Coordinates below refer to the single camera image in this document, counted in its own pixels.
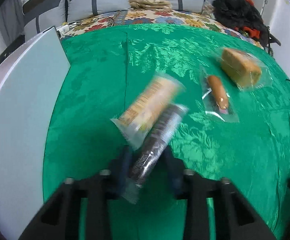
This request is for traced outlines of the sausage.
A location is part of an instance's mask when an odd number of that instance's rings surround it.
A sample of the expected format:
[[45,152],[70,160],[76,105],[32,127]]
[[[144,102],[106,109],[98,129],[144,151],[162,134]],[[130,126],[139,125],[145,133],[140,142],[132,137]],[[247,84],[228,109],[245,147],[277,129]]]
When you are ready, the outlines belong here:
[[204,68],[201,68],[200,83],[205,114],[218,118],[222,122],[239,122],[230,95],[220,77],[208,74]]

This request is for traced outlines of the beige folded cloth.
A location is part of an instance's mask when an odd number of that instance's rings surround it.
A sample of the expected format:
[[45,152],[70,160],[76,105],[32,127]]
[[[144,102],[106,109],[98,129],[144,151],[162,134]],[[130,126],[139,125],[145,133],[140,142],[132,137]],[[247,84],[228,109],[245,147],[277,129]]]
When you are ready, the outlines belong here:
[[170,12],[172,10],[171,3],[167,0],[129,0],[129,3],[133,9],[165,12]]

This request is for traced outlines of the yellow cake in wrapper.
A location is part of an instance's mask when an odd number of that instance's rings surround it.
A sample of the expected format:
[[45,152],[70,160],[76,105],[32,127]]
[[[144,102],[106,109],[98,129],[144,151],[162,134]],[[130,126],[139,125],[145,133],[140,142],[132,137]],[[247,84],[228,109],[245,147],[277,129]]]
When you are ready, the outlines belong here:
[[272,85],[271,72],[253,54],[234,48],[221,47],[215,51],[221,69],[241,91],[252,91]]

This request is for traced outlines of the dark biscuit clear wrapper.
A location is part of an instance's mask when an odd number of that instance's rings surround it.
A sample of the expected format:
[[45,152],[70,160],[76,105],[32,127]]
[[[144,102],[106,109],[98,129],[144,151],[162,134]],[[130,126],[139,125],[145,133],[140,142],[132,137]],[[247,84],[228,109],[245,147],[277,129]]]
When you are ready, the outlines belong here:
[[157,122],[152,127],[141,147],[139,158],[132,165],[126,179],[125,191],[122,197],[129,203],[137,203],[143,184],[157,164],[187,112],[187,106],[171,103],[157,119]]

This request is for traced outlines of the white power strip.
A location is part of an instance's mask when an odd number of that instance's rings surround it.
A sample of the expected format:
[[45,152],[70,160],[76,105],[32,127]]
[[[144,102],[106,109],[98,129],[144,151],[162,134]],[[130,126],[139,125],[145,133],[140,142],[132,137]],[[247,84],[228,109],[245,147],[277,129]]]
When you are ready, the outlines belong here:
[[61,26],[57,27],[56,30],[60,36],[65,36],[65,34],[70,31],[70,25],[67,23],[62,24]]

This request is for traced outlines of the green patterned tablecloth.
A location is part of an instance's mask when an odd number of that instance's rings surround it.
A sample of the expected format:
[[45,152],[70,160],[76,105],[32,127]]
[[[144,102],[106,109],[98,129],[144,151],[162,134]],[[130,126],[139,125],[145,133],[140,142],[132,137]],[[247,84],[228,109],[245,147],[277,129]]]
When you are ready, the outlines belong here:
[[46,218],[72,239],[284,239],[290,82],[214,31],[124,25],[63,40]]

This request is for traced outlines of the white cardboard box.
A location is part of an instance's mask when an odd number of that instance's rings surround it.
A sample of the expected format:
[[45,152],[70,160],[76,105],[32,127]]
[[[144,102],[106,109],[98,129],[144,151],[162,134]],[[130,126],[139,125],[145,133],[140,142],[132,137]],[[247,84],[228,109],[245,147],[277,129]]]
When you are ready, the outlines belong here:
[[0,232],[6,239],[18,239],[42,206],[46,137],[69,69],[55,28],[0,64]]

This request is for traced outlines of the left grey cushion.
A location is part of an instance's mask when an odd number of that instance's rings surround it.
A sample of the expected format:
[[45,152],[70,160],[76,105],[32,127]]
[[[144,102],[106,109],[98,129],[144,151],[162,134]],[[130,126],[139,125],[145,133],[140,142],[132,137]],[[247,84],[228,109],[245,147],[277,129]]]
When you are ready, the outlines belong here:
[[25,41],[66,21],[66,0],[44,0],[24,14]]

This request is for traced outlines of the beige cracker pack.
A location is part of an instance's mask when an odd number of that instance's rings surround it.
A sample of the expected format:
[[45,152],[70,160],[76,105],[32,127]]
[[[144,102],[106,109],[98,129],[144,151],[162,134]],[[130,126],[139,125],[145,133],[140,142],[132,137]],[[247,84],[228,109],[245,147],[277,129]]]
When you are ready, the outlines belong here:
[[138,150],[158,117],[182,90],[180,81],[167,74],[156,74],[128,109],[111,121],[129,145]]

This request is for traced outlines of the black and red clothes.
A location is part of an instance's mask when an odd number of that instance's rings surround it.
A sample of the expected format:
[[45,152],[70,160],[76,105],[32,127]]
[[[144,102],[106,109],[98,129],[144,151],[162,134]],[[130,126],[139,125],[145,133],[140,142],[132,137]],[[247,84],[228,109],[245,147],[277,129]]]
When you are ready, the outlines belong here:
[[251,0],[214,0],[214,16],[227,28],[248,33],[249,37],[267,42],[268,27]]

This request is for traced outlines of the floral sofa cover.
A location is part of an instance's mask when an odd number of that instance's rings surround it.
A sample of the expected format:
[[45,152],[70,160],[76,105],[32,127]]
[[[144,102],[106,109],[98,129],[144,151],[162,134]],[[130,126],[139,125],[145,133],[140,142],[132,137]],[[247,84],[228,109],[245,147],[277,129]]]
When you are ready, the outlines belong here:
[[125,11],[107,12],[98,16],[91,16],[83,20],[69,23],[70,31],[68,31],[65,36],[77,36],[89,31],[118,25],[151,23],[186,25],[190,27],[212,30],[218,33],[239,38],[261,49],[263,48],[260,42],[249,37],[248,33],[240,33],[233,29],[227,28],[216,20],[207,17],[206,15],[198,14],[195,12],[184,12],[176,10],[165,12],[145,9],[131,9]]

